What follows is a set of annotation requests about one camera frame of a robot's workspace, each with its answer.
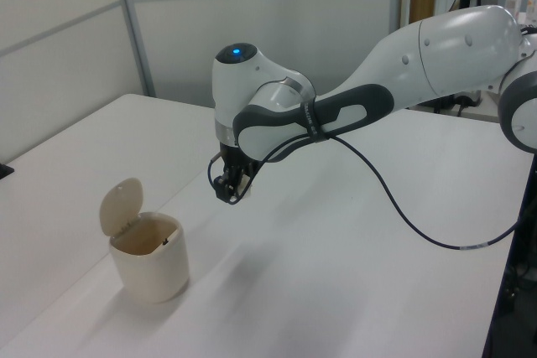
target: white table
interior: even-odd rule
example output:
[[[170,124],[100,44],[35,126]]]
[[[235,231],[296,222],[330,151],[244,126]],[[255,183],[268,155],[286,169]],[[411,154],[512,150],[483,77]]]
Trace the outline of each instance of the white table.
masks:
[[[532,156],[497,124],[405,110],[344,138],[434,238],[485,241],[517,218]],[[182,296],[130,299],[106,256],[0,356],[481,357],[511,237],[432,246],[337,143],[263,168],[237,206],[202,172],[160,211],[185,228]]]
[[[0,348],[106,256],[98,220],[115,184],[140,178],[157,210],[216,153],[213,113],[123,96],[12,161],[0,180]]]

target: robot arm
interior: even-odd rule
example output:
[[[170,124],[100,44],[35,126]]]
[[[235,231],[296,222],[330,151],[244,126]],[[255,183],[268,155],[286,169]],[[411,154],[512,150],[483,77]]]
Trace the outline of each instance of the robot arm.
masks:
[[[282,144],[269,161],[460,91],[500,93],[506,137],[536,153],[535,49],[537,39],[523,37],[503,8],[469,8],[389,35],[345,82],[315,96],[300,73],[276,65],[253,45],[230,45],[213,65],[216,135],[225,163],[216,193],[227,202],[237,198],[244,175],[255,175],[259,161]]]

